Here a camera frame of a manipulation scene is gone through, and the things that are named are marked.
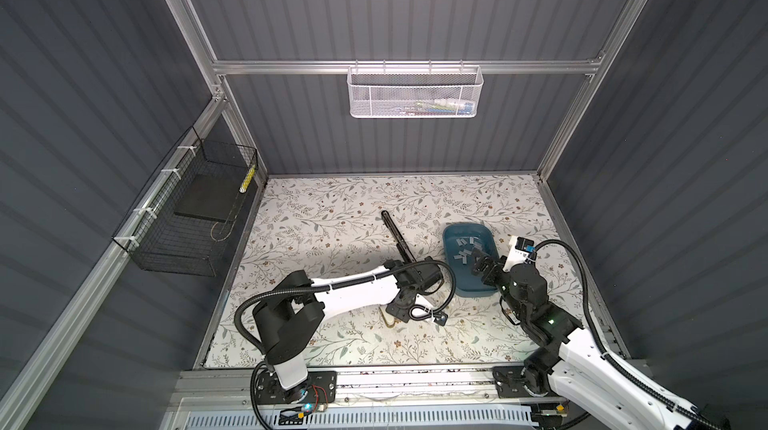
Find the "black stapler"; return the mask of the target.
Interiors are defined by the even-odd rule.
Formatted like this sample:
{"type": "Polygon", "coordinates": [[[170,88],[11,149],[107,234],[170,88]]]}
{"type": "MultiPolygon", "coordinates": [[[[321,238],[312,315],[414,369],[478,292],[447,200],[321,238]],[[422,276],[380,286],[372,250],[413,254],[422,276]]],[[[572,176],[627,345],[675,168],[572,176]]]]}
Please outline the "black stapler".
{"type": "Polygon", "coordinates": [[[410,250],[407,242],[405,241],[402,233],[396,226],[394,220],[392,219],[390,213],[386,210],[381,211],[381,220],[385,227],[388,229],[390,234],[392,235],[395,245],[397,248],[397,251],[402,259],[402,261],[406,264],[414,263],[416,261],[412,251],[410,250]]]}

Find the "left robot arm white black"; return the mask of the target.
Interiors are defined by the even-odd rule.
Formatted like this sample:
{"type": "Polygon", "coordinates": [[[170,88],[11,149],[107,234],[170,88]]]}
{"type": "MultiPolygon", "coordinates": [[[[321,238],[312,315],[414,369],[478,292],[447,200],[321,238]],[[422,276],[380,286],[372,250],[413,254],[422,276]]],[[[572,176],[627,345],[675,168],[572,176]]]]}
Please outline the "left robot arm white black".
{"type": "Polygon", "coordinates": [[[414,262],[389,260],[371,271],[334,279],[313,279],[300,270],[274,289],[241,303],[234,325],[263,356],[255,370],[267,371],[281,393],[294,402],[310,386],[303,352],[324,323],[378,306],[403,323],[431,320],[443,326],[455,294],[455,272],[430,257],[414,262]]]}

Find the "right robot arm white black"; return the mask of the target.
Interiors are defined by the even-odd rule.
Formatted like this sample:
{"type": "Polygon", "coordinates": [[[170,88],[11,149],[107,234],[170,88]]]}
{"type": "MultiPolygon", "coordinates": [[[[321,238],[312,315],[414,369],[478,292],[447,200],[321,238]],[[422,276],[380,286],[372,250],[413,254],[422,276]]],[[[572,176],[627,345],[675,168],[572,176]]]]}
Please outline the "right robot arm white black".
{"type": "Polygon", "coordinates": [[[551,301],[536,267],[538,252],[548,244],[521,238],[506,257],[473,252],[473,275],[498,291],[538,347],[523,363],[526,390],[563,397],[610,429],[717,428],[693,403],[610,350],[589,314],[577,319],[551,301]]]}

